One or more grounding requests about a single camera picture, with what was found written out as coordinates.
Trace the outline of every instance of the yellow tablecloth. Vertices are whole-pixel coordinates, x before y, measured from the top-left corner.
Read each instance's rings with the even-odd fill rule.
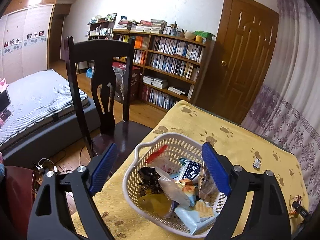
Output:
[[[227,156],[233,165],[239,164],[248,172],[258,172],[252,167],[254,158],[257,156],[261,160],[259,172],[263,173],[265,170],[274,172],[287,206],[289,206],[290,195],[301,195],[302,204],[308,209],[308,194],[296,157],[280,150],[261,137],[201,111],[186,101],[178,102],[169,110],[143,142],[152,141],[165,132],[181,133],[199,143],[208,141],[219,154]],[[125,201],[122,192],[122,180],[133,159],[134,153],[132,152],[119,170],[105,184],[103,190],[94,197],[94,202],[115,239],[188,239],[170,233],[141,217]],[[243,231],[252,197],[253,193],[248,193],[234,236]],[[72,215],[72,220],[77,232],[85,235],[78,213]],[[300,216],[297,219],[290,219],[292,231],[301,222],[302,218]]]

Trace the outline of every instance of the curtain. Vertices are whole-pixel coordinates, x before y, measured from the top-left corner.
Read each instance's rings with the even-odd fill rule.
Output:
[[[305,0],[277,0],[270,66],[241,126],[294,154],[313,212],[320,197],[320,24]]]

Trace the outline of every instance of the blue gripper pad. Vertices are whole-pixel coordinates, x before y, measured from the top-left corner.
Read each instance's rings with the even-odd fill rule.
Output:
[[[111,171],[113,163],[118,157],[118,148],[115,143],[113,143],[108,149],[106,149],[106,151],[107,152],[102,155],[102,159],[97,165],[97,168],[91,175],[91,184],[89,187],[89,193],[91,196],[102,190],[102,187],[104,186]]]
[[[209,142],[202,145],[202,159],[207,166],[210,175],[212,176],[218,190],[229,196],[231,187],[229,184],[229,175],[221,165],[218,154]]]

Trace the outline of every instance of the white plastic basket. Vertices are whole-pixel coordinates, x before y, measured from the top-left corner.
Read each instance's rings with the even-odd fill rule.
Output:
[[[191,238],[201,238],[205,237],[212,225],[198,231],[194,235],[190,235],[190,230],[183,224],[183,222],[177,217],[175,213],[167,219],[162,219],[156,215],[143,210],[139,204],[139,183],[142,183],[138,170],[144,166],[147,166],[145,160],[163,145],[167,144],[167,151],[171,154],[170,161],[173,163],[178,163],[179,158],[187,158],[194,162],[202,163],[202,145],[196,141],[182,135],[179,133],[164,133],[154,139],[152,142],[140,143],[136,146],[134,152],[135,157],[133,163],[129,166],[127,172],[125,173],[124,180],[122,183],[122,189],[124,193],[124,198],[129,203],[129,205],[140,215],[155,223],[156,225],[181,236],[191,237]],[[142,148],[150,147],[150,150],[142,157],[139,157],[139,152]],[[216,210],[217,213],[221,212],[223,205],[227,197],[219,192],[212,208]]]

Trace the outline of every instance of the yellow mug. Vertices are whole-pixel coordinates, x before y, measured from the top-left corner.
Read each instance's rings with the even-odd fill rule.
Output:
[[[197,36],[196,36],[196,41],[197,41],[197,42],[202,42],[202,37],[201,37],[200,35],[197,35]]]

